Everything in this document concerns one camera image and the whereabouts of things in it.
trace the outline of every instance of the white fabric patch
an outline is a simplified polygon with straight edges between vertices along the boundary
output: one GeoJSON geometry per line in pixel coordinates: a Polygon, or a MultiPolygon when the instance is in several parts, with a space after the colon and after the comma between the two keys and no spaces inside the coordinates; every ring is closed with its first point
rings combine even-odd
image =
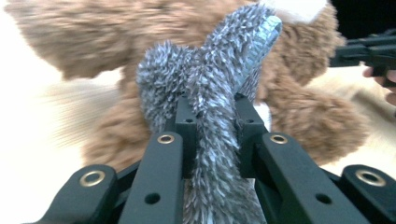
{"type": "Polygon", "coordinates": [[[308,24],[326,7],[327,0],[260,0],[260,3],[273,8],[283,22],[308,24]]]}
{"type": "Polygon", "coordinates": [[[266,103],[260,103],[259,105],[254,105],[254,108],[256,109],[260,118],[262,118],[262,121],[264,121],[265,128],[268,130],[268,132],[271,132],[272,117],[270,107],[268,107],[266,103]]]}

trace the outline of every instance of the stuffed animal's ear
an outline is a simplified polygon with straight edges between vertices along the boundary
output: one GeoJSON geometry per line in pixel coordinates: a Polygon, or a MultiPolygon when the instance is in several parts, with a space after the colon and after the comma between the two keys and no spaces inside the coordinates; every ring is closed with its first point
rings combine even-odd
{"type": "Polygon", "coordinates": [[[326,7],[327,0],[260,0],[267,7],[272,8],[276,15],[289,23],[311,23],[320,11],[326,7]]]}

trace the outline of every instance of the fluffy fabric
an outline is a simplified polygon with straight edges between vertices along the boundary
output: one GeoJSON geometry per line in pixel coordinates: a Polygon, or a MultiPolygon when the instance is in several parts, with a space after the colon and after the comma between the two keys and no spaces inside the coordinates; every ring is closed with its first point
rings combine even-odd
{"type": "Polygon", "coordinates": [[[197,116],[198,148],[185,194],[185,223],[263,223],[251,182],[238,171],[233,96],[254,100],[258,71],[280,32],[264,6],[229,15],[199,49],[165,43],[139,64],[137,83],[150,128],[163,131],[184,91],[197,116]]]}
{"type": "MultiPolygon", "coordinates": [[[[224,15],[248,4],[251,1],[9,0],[7,12],[37,54],[64,77],[93,77],[124,65],[121,99],[99,121],[82,153],[86,164],[120,170],[141,159],[150,135],[134,82],[145,51],[167,39],[200,47],[224,15]]],[[[343,44],[334,13],[328,3],[308,24],[284,22],[283,33],[263,62],[257,94],[257,101],[270,106],[273,130],[295,137],[318,163],[356,150],[366,137],[363,119],[350,104],[304,88],[325,72],[328,58],[343,44]]]]}

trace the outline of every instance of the stuffed animal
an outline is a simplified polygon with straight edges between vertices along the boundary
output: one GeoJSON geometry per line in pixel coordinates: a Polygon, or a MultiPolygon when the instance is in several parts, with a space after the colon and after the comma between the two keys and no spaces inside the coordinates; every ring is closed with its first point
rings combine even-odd
{"type": "MultiPolygon", "coordinates": [[[[82,149],[86,164],[107,164],[119,171],[142,158],[150,136],[135,83],[146,50],[166,40],[201,47],[226,14],[253,1],[8,2],[6,11],[26,41],[65,79],[123,67],[122,97],[98,121],[82,149]]],[[[343,45],[333,6],[325,0],[273,0],[268,6],[283,21],[283,31],[263,61],[256,101],[269,105],[273,131],[296,138],[318,164],[356,150],[367,135],[364,119],[348,102],[305,87],[326,71],[329,57],[343,45]],[[296,12],[302,9],[296,4],[309,7],[296,12]]]]}

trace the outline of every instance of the gray fur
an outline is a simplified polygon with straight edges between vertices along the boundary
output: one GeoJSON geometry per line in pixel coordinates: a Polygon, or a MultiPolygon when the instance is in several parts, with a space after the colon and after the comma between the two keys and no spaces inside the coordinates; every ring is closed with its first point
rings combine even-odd
{"type": "Polygon", "coordinates": [[[262,5],[241,7],[199,49],[166,42],[139,64],[145,118],[157,133],[175,114],[184,91],[197,117],[196,166],[185,191],[185,223],[263,223],[251,182],[237,169],[234,95],[254,98],[258,71],[280,32],[280,20],[262,5]]]}

